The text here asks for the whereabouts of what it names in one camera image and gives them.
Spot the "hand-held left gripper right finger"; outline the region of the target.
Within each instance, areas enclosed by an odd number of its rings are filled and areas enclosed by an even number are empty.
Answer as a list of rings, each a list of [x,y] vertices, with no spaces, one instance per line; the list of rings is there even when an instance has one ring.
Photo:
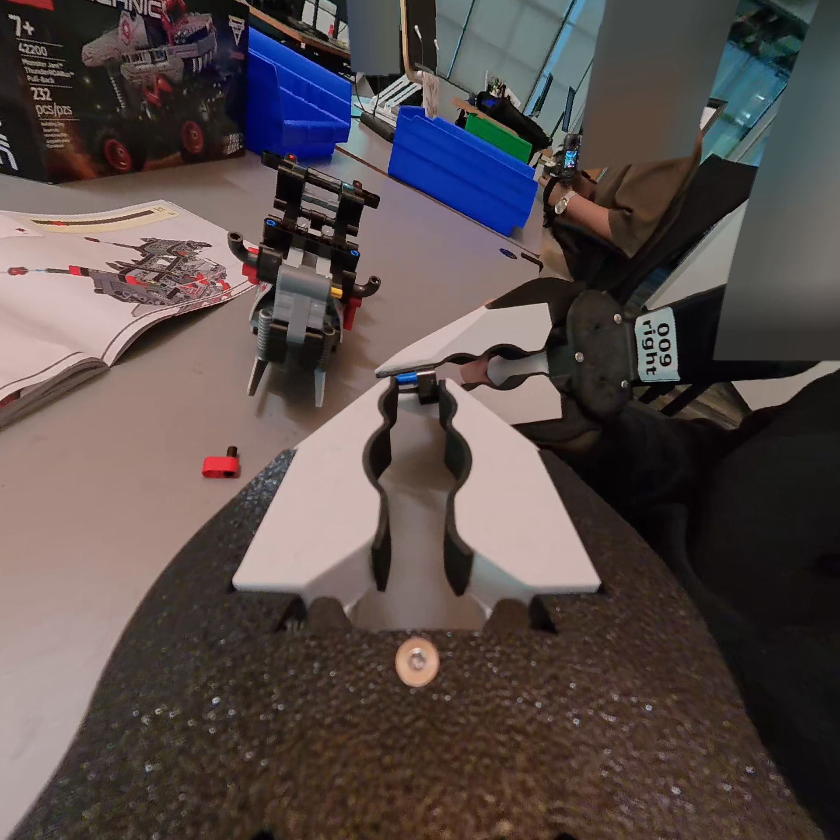
[[[601,578],[541,450],[460,385],[443,381],[444,571],[489,618],[500,602],[599,591]]]

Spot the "black grey toy truck chassis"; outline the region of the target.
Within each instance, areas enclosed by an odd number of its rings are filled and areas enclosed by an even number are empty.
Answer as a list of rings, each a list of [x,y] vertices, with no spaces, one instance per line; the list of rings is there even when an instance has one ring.
[[[263,222],[258,246],[229,232],[227,245],[243,275],[260,288],[249,315],[256,336],[247,393],[253,396],[272,364],[312,373],[314,404],[322,407],[327,369],[364,299],[381,287],[378,276],[360,282],[356,237],[366,208],[379,195],[359,181],[344,182],[268,150],[262,165],[276,172],[275,212]]]

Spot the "green storage bin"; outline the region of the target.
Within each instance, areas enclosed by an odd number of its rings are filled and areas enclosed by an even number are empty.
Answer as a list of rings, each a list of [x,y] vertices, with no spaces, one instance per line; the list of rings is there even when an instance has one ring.
[[[525,165],[530,164],[532,144],[486,115],[477,112],[467,113],[465,131]]]

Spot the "open instruction booklet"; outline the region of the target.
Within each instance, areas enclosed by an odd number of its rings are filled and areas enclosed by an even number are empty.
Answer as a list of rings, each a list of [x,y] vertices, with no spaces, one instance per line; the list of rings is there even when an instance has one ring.
[[[250,291],[221,227],[163,200],[1,212],[1,428],[114,366],[159,322]]]

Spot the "white board stand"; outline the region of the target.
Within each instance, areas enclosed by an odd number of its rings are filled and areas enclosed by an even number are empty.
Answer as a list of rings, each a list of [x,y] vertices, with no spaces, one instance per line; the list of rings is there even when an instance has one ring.
[[[436,41],[433,36],[425,36],[418,23],[402,25],[402,62],[403,74],[382,87],[372,100],[372,113],[376,116],[392,114],[396,118],[397,110],[409,99],[419,95],[423,104],[424,82],[435,70],[437,58]]]

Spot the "black toy set box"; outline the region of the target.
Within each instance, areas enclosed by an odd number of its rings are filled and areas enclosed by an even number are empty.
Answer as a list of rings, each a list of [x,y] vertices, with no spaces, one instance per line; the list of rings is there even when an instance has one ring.
[[[2,1],[2,174],[62,184],[244,155],[248,17],[239,1]]]

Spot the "large blue storage bin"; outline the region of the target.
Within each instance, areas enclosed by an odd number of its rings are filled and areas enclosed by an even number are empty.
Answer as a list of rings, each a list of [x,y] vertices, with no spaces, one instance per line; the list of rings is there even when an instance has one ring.
[[[423,108],[397,114],[389,176],[510,236],[528,223],[538,183],[534,170]]]

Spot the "person's right forearm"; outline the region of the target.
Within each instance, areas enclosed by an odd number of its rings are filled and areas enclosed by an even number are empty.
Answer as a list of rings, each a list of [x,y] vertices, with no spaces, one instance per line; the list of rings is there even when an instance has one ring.
[[[758,624],[838,631],[839,373],[734,429],[628,404],[558,456],[665,552],[666,513],[697,579]]]

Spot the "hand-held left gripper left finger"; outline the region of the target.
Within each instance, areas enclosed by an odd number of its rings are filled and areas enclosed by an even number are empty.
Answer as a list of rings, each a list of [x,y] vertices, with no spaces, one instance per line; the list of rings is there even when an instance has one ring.
[[[385,591],[392,535],[380,478],[392,462],[398,395],[394,380],[379,380],[297,446],[234,574],[237,591],[343,607]]]

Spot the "grey desk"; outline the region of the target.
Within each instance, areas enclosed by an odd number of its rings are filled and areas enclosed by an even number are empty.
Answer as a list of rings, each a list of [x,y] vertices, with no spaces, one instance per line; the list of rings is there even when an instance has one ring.
[[[381,196],[360,269],[382,289],[312,384],[267,374],[254,290],[157,324],[110,372],[2,431],[2,838],[56,771],[132,614],[181,547],[279,452],[373,384],[396,351],[535,276],[541,205],[512,240],[344,152],[323,169]],[[518,259],[502,255],[509,249]],[[202,476],[238,447],[237,478]]]

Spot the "black connector with blue pin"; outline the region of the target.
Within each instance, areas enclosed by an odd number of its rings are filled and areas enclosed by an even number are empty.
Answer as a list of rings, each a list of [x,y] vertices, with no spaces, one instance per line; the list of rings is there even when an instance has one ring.
[[[395,375],[399,393],[414,396],[421,405],[438,401],[438,379],[434,369],[406,371]]]

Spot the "small blue storage bin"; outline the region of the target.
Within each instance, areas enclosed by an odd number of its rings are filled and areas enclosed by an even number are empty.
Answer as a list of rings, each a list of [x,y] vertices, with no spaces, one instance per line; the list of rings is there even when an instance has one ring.
[[[245,146],[328,159],[350,137],[353,89],[348,80],[253,27],[248,29]]]

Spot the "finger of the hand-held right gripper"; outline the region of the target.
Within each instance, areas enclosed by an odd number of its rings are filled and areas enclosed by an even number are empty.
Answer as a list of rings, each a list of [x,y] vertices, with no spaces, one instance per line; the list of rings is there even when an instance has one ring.
[[[561,419],[561,394],[549,377],[546,353],[536,353],[520,360],[506,360],[499,355],[495,357],[488,368],[488,375],[497,387],[471,385],[469,389],[478,403],[509,425]]]
[[[376,377],[435,370],[500,356],[519,361],[542,352],[553,329],[550,306],[534,303],[511,308],[481,307],[395,353]]]

